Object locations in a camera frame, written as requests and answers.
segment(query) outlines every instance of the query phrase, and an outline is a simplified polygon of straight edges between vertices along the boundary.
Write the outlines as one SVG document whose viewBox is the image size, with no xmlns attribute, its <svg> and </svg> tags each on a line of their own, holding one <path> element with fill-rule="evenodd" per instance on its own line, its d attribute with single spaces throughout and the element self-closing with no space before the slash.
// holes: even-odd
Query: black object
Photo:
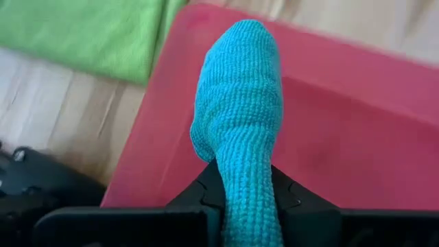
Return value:
<svg viewBox="0 0 439 247">
<path fill-rule="evenodd" d="M 439 246 L 439 213 L 340 209 L 272 167 L 286 246 Z M 215 161 L 164 209 L 61 209 L 35 246 L 221 246 L 224 188 Z"/>
<path fill-rule="evenodd" d="M 99 206 L 105 189 L 35 150 L 0 150 L 0 246 L 31 246 L 42 216 L 65 206 Z"/>
</svg>

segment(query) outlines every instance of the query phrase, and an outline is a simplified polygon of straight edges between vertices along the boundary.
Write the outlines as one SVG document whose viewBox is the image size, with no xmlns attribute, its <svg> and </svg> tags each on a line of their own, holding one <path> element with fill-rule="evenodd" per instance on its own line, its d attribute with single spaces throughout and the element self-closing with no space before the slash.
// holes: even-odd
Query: knitted sock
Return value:
<svg viewBox="0 0 439 247">
<path fill-rule="evenodd" d="M 282 246 L 270 159 L 282 119 L 276 43 L 253 20 L 234 24 L 207 53 L 191 139 L 217 159 L 226 192 L 225 246 Z"/>
</svg>

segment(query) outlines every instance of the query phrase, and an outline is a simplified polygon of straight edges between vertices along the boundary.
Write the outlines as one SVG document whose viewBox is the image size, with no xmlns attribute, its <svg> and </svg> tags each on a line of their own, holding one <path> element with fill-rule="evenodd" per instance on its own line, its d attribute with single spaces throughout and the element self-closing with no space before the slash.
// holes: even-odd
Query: green cloth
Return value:
<svg viewBox="0 0 439 247">
<path fill-rule="evenodd" d="M 146 84 L 186 0 L 0 0 L 0 45 Z"/>
</svg>

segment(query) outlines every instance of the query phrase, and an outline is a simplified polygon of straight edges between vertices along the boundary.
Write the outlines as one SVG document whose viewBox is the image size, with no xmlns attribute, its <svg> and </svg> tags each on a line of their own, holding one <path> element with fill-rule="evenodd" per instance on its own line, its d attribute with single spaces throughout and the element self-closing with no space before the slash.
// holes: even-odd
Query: wooden floor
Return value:
<svg viewBox="0 0 439 247">
<path fill-rule="evenodd" d="M 439 64 L 439 0 L 198 0 Z M 0 48 L 0 140 L 28 145 L 103 183 L 145 89 Z"/>
</svg>

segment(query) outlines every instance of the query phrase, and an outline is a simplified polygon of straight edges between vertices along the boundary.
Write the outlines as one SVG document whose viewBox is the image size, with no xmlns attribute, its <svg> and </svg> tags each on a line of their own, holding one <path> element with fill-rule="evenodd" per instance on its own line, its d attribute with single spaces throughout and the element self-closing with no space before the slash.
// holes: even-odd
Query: teal sock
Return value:
<svg viewBox="0 0 439 247">
<path fill-rule="evenodd" d="M 206 55 L 191 139 L 217 159 L 226 192 L 225 246 L 282 246 L 271 155 L 283 102 L 276 42 L 253 20 L 234 24 Z"/>
</svg>

